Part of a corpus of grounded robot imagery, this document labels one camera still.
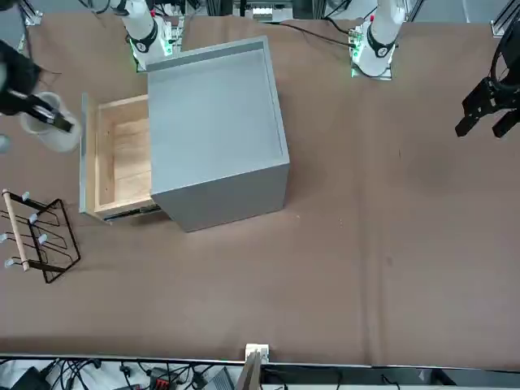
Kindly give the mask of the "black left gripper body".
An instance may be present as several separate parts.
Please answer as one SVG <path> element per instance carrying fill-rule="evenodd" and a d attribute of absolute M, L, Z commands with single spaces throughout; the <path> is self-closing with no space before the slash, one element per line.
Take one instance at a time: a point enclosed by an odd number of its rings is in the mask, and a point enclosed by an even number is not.
<path fill-rule="evenodd" d="M 519 88 L 512 85 L 501 84 L 491 77 L 487 78 L 490 98 L 489 104 L 492 111 L 515 110 L 519 108 Z"/>

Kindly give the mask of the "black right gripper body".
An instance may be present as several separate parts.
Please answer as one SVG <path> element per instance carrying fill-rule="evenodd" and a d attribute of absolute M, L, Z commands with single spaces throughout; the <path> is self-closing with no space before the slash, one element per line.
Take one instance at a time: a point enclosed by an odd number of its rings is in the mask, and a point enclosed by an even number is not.
<path fill-rule="evenodd" d="M 35 106 L 33 90 L 41 68 L 30 58 L 1 41 L 1 113 L 17 115 Z"/>

